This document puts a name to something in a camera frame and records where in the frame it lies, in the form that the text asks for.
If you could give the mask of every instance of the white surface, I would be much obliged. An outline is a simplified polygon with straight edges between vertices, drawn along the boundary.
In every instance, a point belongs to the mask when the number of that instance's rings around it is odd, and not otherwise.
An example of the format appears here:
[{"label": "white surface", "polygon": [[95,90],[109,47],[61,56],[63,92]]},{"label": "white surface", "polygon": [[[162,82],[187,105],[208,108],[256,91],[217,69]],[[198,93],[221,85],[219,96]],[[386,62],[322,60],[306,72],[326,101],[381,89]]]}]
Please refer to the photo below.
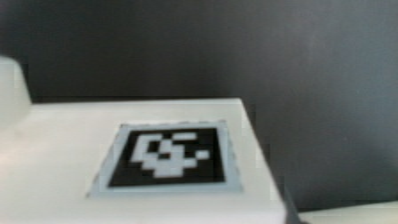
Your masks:
[{"label": "white surface", "polygon": [[[9,77],[2,81],[15,83]],[[13,98],[0,97],[2,105],[25,105],[27,98],[13,93],[13,88],[2,90]],[[29,114],[0,132],[0,223],[283,223],[285,206],[240,100],[52,104],[13,110]],[[13,117],[4,111],[2,119]],[[121,124],[221,119],[246,193],[87,198]]]},{"label": "white surface", "polygon": [[301,218],[311,224],[397,224],[398,202],[306,212]]},{"label": "white surface", "polygon": [[31,99],[18,63],[0,56],[0,131],[29,113]]}]

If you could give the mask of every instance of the gray wall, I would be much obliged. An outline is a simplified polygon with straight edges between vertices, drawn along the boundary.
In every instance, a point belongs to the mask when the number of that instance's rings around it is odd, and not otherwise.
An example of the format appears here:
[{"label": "gray wall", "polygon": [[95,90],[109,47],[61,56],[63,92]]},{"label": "gray wall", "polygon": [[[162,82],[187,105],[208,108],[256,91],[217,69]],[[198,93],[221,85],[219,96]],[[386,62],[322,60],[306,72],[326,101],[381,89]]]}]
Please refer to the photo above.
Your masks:
[{"label": "gray wall", "polygon": [[38,102],[242,97],[299,209],[398,199],[398,1],[4,1]]}]

